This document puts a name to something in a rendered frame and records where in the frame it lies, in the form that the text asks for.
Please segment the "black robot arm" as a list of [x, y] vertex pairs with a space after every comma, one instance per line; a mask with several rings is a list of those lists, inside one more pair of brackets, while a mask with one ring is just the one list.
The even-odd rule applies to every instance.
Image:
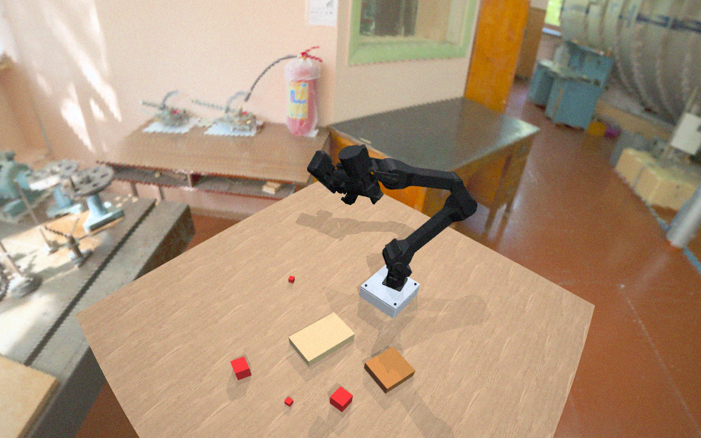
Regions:
[[381, 160], [369, 157], [365, 144], [344, 147], [338, 157], [341, 163], [338, 162], [335, 166], [344, 169], [350, 177], [348, 184], [350, 192], [370, 198], [373, 204], [384, 195], [379, 182], [382, 182], [387, 189], [401, 190], [409, 186], [419, 186], [451, 192], [442, 210], [405, 240], [394, 238], [382, 250], [388, 269], [382, 285], [393, 290], [401, 291], [407, 282], [407, 277], [411, 276], [412, 270], [409, 264], [416, 251], [451, 223], [464, 221], [477, 211], [478, 203], [456, 172], [412, 167], [393, 158]]

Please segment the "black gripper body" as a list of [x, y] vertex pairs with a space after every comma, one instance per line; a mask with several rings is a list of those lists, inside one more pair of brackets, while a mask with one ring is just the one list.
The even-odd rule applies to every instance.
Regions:
[[337, 192], [347, 194], [345, 197], [342, 197], [341, 200], [351, 205], [356, 201], [358, 195], [353, 194], [349, 190], [348, 184], [350, 177], [347, 176], [344, 169], [339, 169], [339, 167], [337, 167], [335, 170], [334, 167], [330, 165], [331, 162], [333, 161], [326, 152], [318, 150], [315, 152], [314, 157], [308, 165], [308, 172], [315, 178], [322, 178], [324, 182], [327, 182]]

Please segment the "cream flat rectangular board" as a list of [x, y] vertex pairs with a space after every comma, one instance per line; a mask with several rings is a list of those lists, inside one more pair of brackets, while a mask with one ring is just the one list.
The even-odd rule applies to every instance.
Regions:
[[335, 312], [288, 337], [289, 343], [309, 366], [354, 340], [349, 329]]

